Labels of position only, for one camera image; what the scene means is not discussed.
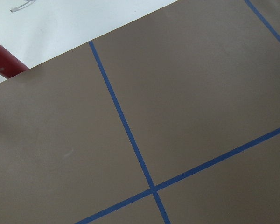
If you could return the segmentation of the red cylinder bottle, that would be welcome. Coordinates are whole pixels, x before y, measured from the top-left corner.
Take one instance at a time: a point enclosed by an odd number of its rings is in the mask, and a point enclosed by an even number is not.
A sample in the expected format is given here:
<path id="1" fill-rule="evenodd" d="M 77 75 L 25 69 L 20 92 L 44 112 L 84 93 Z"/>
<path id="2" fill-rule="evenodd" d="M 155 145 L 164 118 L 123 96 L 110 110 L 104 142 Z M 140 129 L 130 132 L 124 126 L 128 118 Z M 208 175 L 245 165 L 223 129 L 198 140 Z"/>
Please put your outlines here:
<path id="1" fill-rule="evenodd" d="M 6 79 L 12 78 L 29 68 L 0 45 L 0 75 Z"/>

